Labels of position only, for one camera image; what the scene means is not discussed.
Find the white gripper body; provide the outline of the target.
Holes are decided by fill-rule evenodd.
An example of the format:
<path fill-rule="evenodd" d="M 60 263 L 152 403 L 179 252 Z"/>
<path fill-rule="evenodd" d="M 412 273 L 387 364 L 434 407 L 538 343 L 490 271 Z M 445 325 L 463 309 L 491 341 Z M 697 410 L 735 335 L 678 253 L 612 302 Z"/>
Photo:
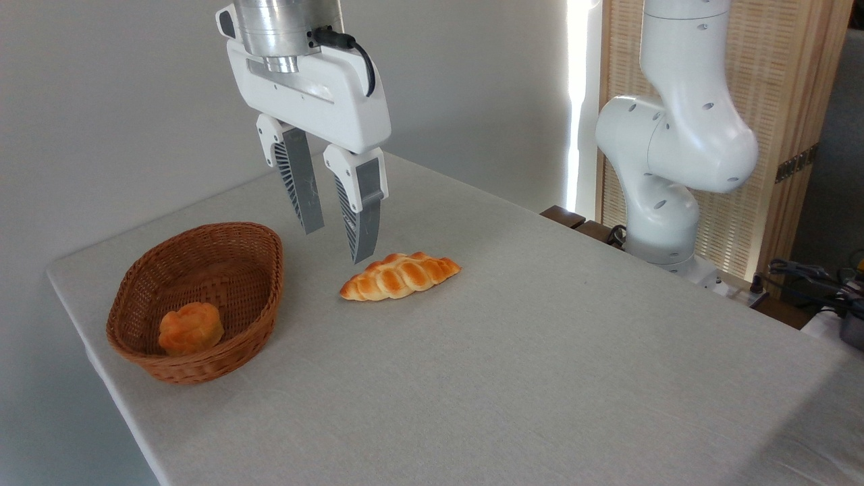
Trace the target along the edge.
<path fill-rule="evenodd" d="M 367 95 L 367 65 L 357 52 L 321 47 L 289 74 L 269 71 L 238 41 L 226 41 L 226 52 L 242 98 L 259 113 L 355 153 L 392 135 L 383 86 Z"/>

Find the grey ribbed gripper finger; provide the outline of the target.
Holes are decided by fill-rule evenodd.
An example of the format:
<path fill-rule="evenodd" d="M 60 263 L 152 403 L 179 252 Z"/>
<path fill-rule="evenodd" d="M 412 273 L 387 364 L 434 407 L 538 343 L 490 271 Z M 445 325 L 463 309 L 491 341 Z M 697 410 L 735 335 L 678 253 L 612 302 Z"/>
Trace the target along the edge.
<path fill-rule="evenodd" d="M 334 175 L 352 262 L 371 257 L 379 237 L 381 202 L 389 196 L 385 157 L 380 148 L 355 154 L 335 144 L 323 152 Z"/>
<path fill-rule="evenodd" d="M 300 227 L 306 234 L 320 230 L 324 219 L 306 132 L 263 113 L 256 128 L 265 162 L 279 172 Z"/>

